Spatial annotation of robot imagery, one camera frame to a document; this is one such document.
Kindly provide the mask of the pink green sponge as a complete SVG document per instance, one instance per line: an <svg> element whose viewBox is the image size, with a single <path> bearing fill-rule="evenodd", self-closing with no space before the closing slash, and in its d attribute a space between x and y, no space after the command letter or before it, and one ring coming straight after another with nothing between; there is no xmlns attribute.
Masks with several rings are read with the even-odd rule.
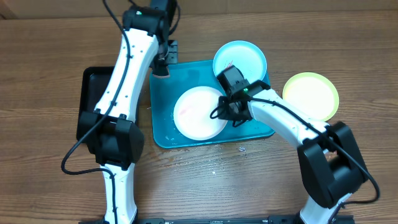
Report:
<svg viewBox="0 0 398 224"><path fill-rule="evenodd" d="M167 78L170 76L168 66L157 62L152 66L152 74L157 78Z"/></svg>

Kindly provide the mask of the white plate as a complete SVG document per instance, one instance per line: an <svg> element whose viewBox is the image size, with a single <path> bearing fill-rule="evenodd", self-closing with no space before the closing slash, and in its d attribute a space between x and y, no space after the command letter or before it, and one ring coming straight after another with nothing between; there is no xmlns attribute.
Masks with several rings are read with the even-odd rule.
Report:
<svg viewBox="0 0 398 224"><path fill-rule="evenodd" d="M222 132L227 120L210 118L220 96L223 94L210 86L197 86L183 93L174 107L174 123L180 133L204 141Z"/></svg>

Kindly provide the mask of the light blue plate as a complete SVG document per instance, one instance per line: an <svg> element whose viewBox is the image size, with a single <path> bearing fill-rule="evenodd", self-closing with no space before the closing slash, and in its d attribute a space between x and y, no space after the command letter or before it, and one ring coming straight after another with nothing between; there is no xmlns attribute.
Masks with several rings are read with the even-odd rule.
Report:
<svg viewBox="0 0 398 224"><path fill-rule="evenodd" d="M234 65L250 83L257 80L269 83L267 60L262 50L247 41L235 40L224 44L213 59L213 73L219 75Z"/></svg>

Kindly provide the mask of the yellow-green rimmed plate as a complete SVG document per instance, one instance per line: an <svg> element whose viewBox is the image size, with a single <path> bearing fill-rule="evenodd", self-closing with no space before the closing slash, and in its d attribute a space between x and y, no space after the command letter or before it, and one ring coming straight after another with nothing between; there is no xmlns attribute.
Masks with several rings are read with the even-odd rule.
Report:
<svg viewBox="0 0 398 224"><path fill-rule="evenodd" d="M337 112L340 97L329 79L314 72L292 76L284 85L282 97L311 118L328 121Z"/></svg>

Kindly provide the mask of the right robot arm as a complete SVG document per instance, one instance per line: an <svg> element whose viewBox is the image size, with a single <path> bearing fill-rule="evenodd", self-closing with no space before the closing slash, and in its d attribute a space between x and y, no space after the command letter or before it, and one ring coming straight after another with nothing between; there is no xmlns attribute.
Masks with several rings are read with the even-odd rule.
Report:
<svg viewBox="0 0 398 224"><path fill-rule="evenodd" d="M369 179L351 129L314 120L283 100L268 84L249 82L234 65L216 76L225 96L212 119L237 127L252 119L262 122L296 148L302 182L309 198L297 223L331 223L347 199Z"/></svg>

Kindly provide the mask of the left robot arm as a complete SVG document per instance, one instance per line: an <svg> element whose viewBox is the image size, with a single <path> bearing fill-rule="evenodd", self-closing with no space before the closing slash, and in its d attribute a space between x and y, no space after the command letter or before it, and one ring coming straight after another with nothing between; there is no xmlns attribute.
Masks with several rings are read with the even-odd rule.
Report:
<svg viewBox="0 0 398 224"><path fill-rule="evenodd" d="M98 223L134 223L134 167L144 147L144 135L136 124L139 95L151 69L167 77L168 64L176 63L177 46L169 37L180 18L177 1L151 1L148 7L136 3L116 21L121 46L103 95L88 109L90 83L82 88L77 144L85 143L95 155L104 177L106 212Z"/></svg>

